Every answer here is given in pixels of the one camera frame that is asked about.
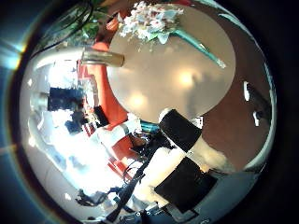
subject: white flower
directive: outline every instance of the white flower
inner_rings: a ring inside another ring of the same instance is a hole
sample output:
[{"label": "white flower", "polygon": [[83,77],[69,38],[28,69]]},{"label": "white flower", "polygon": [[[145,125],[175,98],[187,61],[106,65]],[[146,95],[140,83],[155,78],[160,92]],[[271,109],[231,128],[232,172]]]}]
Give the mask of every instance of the white flower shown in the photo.
[{"label": "white flower", "polygon": [[147,29],[138,29],[138,38],[146,39],[150,37],[150,32]]},{"label": "white flower", "polygon": [[125,32],[120,32],[120,36],[125,37],[125,36],[127,36],[127,34]]},{"label": "white flower", "polygon": [[182,15],[184,13],[184,9],[178,8],[178,14]]},{"label": "white flower", "polygon": [[126,17],[123,21],[125,25],[122,27],[120,36],[132,33],[144,41],[158,38],[164,44],[171,32],[167,30],[167,24],[175,23],[177,16],[182,13],[182,9],[173,6],[165,8],[164,4],[147,6],[144,1],[135,3],[131,16]]},{"label": "white flower", "polygon": [[142,11],[147,7],[147,4],[144,1],[139,2],[139,4],[136,5],[136,9],[138,11]]},{"label": "white flower", "polygon": [[126,25],[130,25],[130,23],[132,22],[132,17],[126,17],[126,18],[124,18],[124,24],[126,24]]},{"label": "white flower", "polygon": [[152,28],[156,29],[157,31],[162,30],[165,27],[165,22],[161,20],[154,20],[149,23]]}]

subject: round table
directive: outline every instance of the round table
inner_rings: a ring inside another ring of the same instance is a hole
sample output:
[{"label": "round table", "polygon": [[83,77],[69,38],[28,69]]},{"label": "round table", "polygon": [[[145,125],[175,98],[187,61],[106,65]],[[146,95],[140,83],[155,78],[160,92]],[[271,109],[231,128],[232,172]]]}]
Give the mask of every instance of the round table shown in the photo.
[{"label": "round table", "polygon": [[140,45],[136,37],[128,41],[120,30],[109,51],[124,55],[122,67],[109,67],[108,80],[121,105],[141,119],[158,122],[166,108],[175,108],[187,119],[201,116],[214,107],[230,89],[235,76],[235,52],[225,31],[207,14],[192,7],[180,15],[180,25],[223,60],[220,68],[205,54],[177,36],[163,45]]}]

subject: black object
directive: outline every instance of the black object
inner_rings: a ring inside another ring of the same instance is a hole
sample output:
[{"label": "black object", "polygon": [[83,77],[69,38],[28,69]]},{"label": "black object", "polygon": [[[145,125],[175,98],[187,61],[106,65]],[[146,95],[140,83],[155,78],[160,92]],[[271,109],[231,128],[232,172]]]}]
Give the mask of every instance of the black object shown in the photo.
[{"label": "black object", "polygon": [[202,131],[181,116],[176,109],[170,110],[159,123],[162,132],[178,147],[187,152],[193,147]]},{"label": "black object", "polygon": [[185,158],[154,190],[175,205],[181,213],[185,213],[209,193],[216,181],[216,178],[203,173],[195,162]]},{"label": "black object", "polygon": [[83,96],[83,89],[50,88],[50,95],[48,97],[48,110],[79,110],[83,107]]},{"label": "black object", "polygon": [[109,121],[102,109],[102,106],[95,106],[94,108],[94,114],[96,115],[97,119],[100,121],[101,123],[101,127],[106,126],[109,124]]},{"label": "black object", "polygon": [[87,196],[83,189],[78,191],[78,196],[75,199],[77,203],[83,206],[95,207],[100,203],[103,203],[107,198],[107,193],[96,191],[94,195]]},{"label": "black object", "polygon": [[155,134],[148,135],[148,139],[149,141],[146,145],[131,147],[131,150],[137,152],[139,156],[147,158],[159,147],[173,148],[168,139],[160,131]]},{"label": "black object", "polygon": [[72,114],[72,120],[67,120],[64,125],[71,134],[75,134],[82,132],[82,125],[87,122],[83,112],[75,111]]},{"label": "black object", "polygon": [[247,88],[250,96],[249,100],[253,102],[257,111],[257,119],[265,119],[268,125],[271,125],[272,106],[253,86],[248,84]]}]

